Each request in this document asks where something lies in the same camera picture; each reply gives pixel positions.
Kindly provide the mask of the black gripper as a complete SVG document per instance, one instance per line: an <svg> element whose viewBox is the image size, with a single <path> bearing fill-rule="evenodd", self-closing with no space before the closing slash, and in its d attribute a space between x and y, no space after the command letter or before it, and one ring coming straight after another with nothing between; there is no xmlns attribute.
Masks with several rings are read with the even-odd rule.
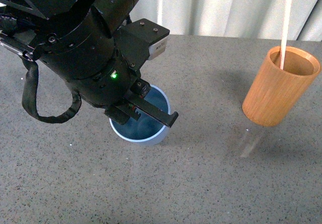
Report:
<svg viewBox="0 0 322 224"><path fill-rule="evenodd" d="M96 107L110 106L124 99L149 117L171 128L179 114L168 113L170 102L158 87L143 79L136 80L130 87L133 72L121 53L114 38L104 36L76 36L65 38L65 54L68 57L64 79L70 89ZM145 98L151 90L160 93L168 106L163 111ZM130 116L112 105L105 108L104 114L120 125Z"/></svg>

